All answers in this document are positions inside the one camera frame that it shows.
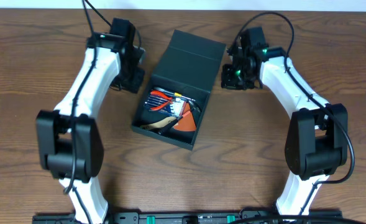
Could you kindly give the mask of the clear blue screwdriver set case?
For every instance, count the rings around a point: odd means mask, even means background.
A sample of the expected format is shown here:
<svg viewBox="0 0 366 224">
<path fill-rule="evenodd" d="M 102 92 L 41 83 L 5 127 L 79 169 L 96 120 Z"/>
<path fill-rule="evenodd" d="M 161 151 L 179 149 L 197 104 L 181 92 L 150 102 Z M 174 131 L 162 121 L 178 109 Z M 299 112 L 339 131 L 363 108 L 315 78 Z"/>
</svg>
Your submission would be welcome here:
<svg viewBox="0 0 366 224">
<path fill-rule="evenodd" d="M 163 114 L 167 114 L 169 116 L 174 116 L 174 117 L 178 117 L 181 115 L 181 113 L 183 112 L 185 105 L 186 105 L 186 101 L 183 100 L 182 98 L 179 97 L 175 97 L 175 96 L 171 96 L 174 99 L 174 102 L 166 107 L 164 107 L 164 109 L 159 110 L 159 111 L 151 111 L 150 110 L 150 106 L 148 104 L 148 100 L 149 100 L 149 96 L 147 97 L 144 106 L 150 111 L 150 112 L 158 112 L 158 113 L 163 113 Z"/>
</svg>

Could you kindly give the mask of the red handled pliers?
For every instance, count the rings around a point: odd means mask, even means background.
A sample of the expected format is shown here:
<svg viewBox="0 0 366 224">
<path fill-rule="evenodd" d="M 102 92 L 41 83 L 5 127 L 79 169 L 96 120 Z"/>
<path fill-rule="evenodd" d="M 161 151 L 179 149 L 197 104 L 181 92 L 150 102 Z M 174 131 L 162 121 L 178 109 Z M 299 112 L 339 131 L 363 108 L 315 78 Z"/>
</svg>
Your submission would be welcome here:
<svg viewBox="0 0 366 224">
<path fill-rule="evenodd" d="M 148 104 L 151 111 L 159 111 L 174 102 L 173 97 L 167 96 L 161 91 L 152 90 L 149 95 Z"/>
</svg>

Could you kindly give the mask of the black yellow handled screwdriver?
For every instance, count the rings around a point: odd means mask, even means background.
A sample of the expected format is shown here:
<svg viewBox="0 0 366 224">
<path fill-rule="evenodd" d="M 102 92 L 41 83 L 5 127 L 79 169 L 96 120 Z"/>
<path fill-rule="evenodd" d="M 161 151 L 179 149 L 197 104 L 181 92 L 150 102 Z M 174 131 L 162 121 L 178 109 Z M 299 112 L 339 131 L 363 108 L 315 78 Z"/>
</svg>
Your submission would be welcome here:
<svg viewBox="0 0 366 224">
<path fill-rule="evenodd" d="M 165 89 L 160 88 L 160 87 L 154 87 L 154 90 L 158 90 L 158 91 L 161 91 L 163 93 L 168 93 L 169 95 L 173 95 L 173 96 L 179 97 L 179 98 L 184 98 L 186 100 L 196 101 L 195 99 L 188 98 L 187 96 L 184 96 L 184 95 L 182 95 L 180 93 L 177 93 L 177 92 L 174 92 L 174 91 L 168 91 L 168 90 L 165 90 Z"/>
</svg>

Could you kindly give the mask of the dark green box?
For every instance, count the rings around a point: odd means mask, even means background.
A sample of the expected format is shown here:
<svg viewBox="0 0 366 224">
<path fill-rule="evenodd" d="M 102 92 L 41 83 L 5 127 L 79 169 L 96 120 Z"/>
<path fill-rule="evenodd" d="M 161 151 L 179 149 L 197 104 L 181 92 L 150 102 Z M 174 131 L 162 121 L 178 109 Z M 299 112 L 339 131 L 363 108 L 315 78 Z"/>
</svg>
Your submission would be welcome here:
<svg viewBox="0 0 366 224">
<path fill-rule="evenodd" d="M 178 147 L 192 150 L 201 127 L 211 90 L 219 72 L 226 45 L 197 35 L 175 30 L 172 39 L 153 70 L 132 120 L 133 131 Z M 163 135 L 145 130 L 143 125 L 156 123 L 168 116 L 150 111 L 145 102 L 156 87 L 194 99 L 200 111 L 183 118 L 184 127 L 191 121 L 194 131 L 179 131 L 175 127 Z"/>
</svg>

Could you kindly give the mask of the small black red hammer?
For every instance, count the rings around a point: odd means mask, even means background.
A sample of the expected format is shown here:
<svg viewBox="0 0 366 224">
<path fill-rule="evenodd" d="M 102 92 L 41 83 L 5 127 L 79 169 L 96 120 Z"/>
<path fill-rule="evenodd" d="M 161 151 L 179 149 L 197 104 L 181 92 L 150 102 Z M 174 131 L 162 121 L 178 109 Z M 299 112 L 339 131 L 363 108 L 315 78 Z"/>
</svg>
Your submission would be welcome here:
<svg viewBox="0 0 366 224">
<path fill-rule="evenodd" d="M 169 122 L 167 125 L 165 125 L 164 127 L 162 127 L 161 129 L 158 130 L 158 134 L 159 135 L 164 135 L 165 133 L 169 132 L 169 130 L 174 127 L 174 125 L 176 125 L 181 119 L 185 118 L 186 116 L 188 116 L 190 113 L 192 113 L 193 111 L 197 111 L 199 113 L 201 113 L 201 108 L 198 106 L 197 103 L 195 103 L 192 100 L 188 101 L 188 104 L 190 106 L 190 110 L 183 113 L 181 116 L 177 117 L 177 119 Z"/>
</svg>

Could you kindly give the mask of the orange scraper wooden handle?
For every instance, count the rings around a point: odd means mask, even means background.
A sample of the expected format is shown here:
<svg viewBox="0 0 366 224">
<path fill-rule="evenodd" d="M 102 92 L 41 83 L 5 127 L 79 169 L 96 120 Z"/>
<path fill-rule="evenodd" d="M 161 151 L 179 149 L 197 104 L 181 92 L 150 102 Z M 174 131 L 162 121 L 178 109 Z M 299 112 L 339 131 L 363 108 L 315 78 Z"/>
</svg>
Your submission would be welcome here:
<svg viewBox="0 0 366 224">
<path fill-rule="evenodd" d="M 183 113 L 185 113 L 189 110 L 190 110 L 190 106 L 189 106 L 189 104 L 187 104 L 187 105 L 185 105 Z M 159 130 L 162 127 L 164 127 L 165 125 L 167 125 L 169 122 L 171 122 L 175 119 L 177 119 L 177 117 L 169 116 L 169 117 L 161 119 L 160 121 L 157 121 L 155 123 L 141 125 L 140 128 L 145 129 L 145 130 L 156 130 L 156 129 Z M 177 131 L 183 131 L 183 132 L 196 131 L 196 124 L 195 124 L 195 121 L 194 121 L 193 113 L 190 113 L 188 116 L 181 119 L 171 129 L 175 129 Z"/>
</svg>

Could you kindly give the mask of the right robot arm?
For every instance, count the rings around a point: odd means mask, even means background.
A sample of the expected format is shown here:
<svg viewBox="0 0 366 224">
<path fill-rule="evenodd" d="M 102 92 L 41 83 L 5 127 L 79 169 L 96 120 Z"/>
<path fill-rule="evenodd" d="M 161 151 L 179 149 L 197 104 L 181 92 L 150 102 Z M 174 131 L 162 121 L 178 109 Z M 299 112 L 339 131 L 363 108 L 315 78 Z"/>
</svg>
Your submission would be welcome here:
<svg viewBox="0 0 366 224">
<path fill-rule="evenodd" d="M 301 77 L 281 47 L 271 48 L 261 27 L 239 34 L 227 51 L 221 86 L 248 90 L 267 86 L 290 118 L 285 160 L 290 173 L 276 208 L 281 215 L 309 215 L 320 186 L 347 161 L 348 114 L 330 104 Z"/>
</svg>

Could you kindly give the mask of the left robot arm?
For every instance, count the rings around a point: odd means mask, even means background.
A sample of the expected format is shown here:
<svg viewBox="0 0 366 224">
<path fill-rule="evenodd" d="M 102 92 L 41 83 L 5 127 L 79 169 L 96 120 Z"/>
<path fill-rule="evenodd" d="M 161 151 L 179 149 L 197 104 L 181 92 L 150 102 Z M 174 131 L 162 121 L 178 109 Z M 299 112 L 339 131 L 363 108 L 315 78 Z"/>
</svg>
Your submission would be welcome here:
<svg viewBox="0 0 366 224">
<path fill-rule="evenodd" d="M 33 223 L 114 223 L 98 174 L 104 147 L 96 124 L 110 87 L 137 93 L 145 72 L 139 68 L 145 50 L 134 45 L 136 29 L 113 19 L 109 32 L 93 32 L 82 67 L 64 99 L 36 120 L 42 169 L 64 188 L 75 208 L 71 214 L 37 214 Z"/>
</svg>

